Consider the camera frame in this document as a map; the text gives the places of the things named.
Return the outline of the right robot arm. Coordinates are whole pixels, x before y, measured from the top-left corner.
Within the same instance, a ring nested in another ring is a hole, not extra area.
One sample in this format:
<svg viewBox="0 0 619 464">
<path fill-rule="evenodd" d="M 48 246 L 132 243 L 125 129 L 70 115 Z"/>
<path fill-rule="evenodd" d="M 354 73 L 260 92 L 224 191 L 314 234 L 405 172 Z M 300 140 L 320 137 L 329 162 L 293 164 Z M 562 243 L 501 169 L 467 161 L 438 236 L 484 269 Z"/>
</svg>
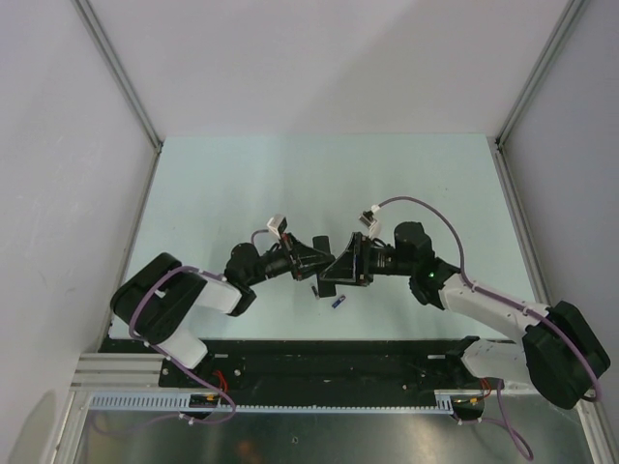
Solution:
<svg viewBox="0 0 619 464">
<path fill-rule="evenodd" d="M 458 388 L 489 377 L 531 386 L 563 409 L 600 399 L 599 379 L 610 359 L 576 306 L 518 300 L 471 280 L 435 254 L 419 222 L 399 224 L 394 241 L 378 246 L 353 234 L 321 279 L 367 286 L 375 276 L 406 276 L 421 305 L 461 314 L 504 335 L 502 341 L 467 336 L 458 344 L 446 363 L 447 378 Z"/>
</svg>

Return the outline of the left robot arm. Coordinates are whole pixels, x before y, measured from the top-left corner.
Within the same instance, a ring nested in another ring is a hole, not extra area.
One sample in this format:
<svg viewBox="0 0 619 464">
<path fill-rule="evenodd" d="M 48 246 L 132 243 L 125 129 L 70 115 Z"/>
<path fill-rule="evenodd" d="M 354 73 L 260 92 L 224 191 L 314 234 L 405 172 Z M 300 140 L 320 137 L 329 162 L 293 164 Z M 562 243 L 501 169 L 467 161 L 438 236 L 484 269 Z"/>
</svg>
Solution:
<svg viewBox="0 0 619 464">
<path fill-rule="evenodd" d="M 180 363 L 181 376 L 200 387 L 212 379 L 214 364 L 206 344 L 184 326 L 193 308 L 238 317 L 255 301 L 254 285 L 282 275 L 317 277 L 334 260 L 328 237 L 315 236 L 308 246 L 290 233 L 264 253 L 252 242 L 235 246 L 221 275 L 162 252 L 113 294 L 110 308 L 131 337 Z"/>
</svg>

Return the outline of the black remote control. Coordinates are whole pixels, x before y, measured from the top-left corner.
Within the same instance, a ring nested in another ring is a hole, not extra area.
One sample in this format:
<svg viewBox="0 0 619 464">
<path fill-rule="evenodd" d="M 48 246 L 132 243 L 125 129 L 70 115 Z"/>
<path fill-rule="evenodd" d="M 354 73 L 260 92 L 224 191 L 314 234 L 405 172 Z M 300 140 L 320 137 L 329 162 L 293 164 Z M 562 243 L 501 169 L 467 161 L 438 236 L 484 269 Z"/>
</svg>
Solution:
<svg viewBox="0 0 619 464">
<path fill-rule="evenodd" d="M 327 281 L 321 276 L 321 274 L 326 270 L 326 268 L 334 261 L 334 257 L 331 253 L 330 240 L 326 235 L 314 236 L 312 238 L 312 246 L 327 255 L 315 275 L 315 298 L 325 299 L 329 297 L 334 297 L 337 294 L 336 285 L 332 281 Z"/>
</svg>

